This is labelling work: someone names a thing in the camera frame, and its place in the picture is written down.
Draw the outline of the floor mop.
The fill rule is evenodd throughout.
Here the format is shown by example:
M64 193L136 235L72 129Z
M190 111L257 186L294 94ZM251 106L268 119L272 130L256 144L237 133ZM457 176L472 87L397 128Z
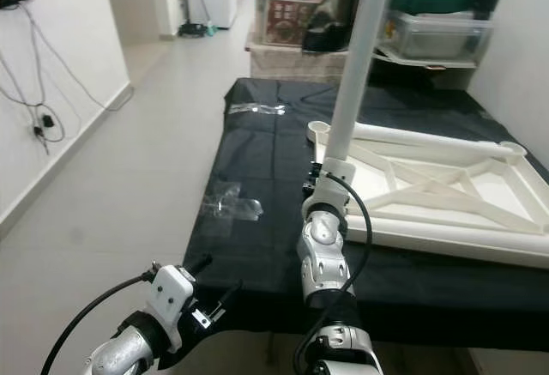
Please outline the floor mop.
M177 29L176 35L180 38L204 38L212 37L215 35L215 26L209 19L209 9L207 0L197 0L201 13L204 15L204 21L196 21L195 16L191 13L193 0L184 0L182 2L182 8L184 8L184 23L181 23Z

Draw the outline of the black tablecloth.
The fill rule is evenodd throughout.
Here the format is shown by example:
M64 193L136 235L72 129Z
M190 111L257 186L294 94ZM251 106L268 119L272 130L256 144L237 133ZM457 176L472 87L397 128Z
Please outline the black tablecloth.
M303 297L297 254L314 153L305 126L329 121L336 94L332 84L269 78L239 78L225 93L207 187L239 182L264 214L230 226L196 217L184 260L214 258L197 277L197 295L215 298L243 282L223 330L301 335L317 317ZM287 113L225 117L237 103L286 105ZM549 353L549 270L374 245L353 291L376 341Z

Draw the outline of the patterned bench cloth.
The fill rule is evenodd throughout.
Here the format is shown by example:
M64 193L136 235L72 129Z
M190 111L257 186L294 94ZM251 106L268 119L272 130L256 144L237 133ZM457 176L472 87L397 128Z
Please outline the patterned bench cloth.
M347 51L309 52L297 46L247 43L250 76L307 83L340 83Z

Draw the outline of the clear plastic container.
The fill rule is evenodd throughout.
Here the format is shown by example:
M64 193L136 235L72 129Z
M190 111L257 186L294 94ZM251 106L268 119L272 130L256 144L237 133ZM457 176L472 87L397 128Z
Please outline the clear plastic container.
M379 46L404 60L466 61L478 56L493 30L491 21L391 11Z

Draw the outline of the long clear tape strip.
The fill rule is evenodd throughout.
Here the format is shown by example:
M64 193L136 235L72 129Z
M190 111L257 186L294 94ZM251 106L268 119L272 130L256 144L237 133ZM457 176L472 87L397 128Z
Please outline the long clear tape strip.
M228 105L225 111L225 117L234 115L244 115L244 113L252 113L252 115L274 115L282 116L287 113L286 105L264 105L260 103L237 103Z

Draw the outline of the crumpled clear tape patch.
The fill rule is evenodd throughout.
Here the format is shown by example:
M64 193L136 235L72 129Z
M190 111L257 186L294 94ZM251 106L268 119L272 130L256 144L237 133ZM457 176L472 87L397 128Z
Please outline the crumpled clear tape patch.
M217 221L259 221L264 214L262 203L243 196L242 191L239 182L215 180L203 196L199 214Z

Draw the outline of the white plastic table top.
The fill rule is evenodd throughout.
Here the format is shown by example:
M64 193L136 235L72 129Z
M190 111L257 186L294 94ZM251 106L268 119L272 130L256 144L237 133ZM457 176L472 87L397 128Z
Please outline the white plastic table top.
M347 159L353 188L370 215L459 226L549 233L549 180L528 156L486 158L353 138ZM377 245L549 269L549 245L507 248L446 241L389 241Z

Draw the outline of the orange lid storage box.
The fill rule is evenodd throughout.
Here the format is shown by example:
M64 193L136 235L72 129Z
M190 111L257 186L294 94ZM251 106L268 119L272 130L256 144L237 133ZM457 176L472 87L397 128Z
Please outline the orange lid storage box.
M252 45L298 48L307 25L324 0L256 0Z

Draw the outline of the black round basin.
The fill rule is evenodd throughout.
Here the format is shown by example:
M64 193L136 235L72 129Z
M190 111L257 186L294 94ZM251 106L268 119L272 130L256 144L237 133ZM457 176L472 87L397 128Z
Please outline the black round basin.
M466 89L477 61L414 60L401 57L382 41L374 49L368 83L377 88Z

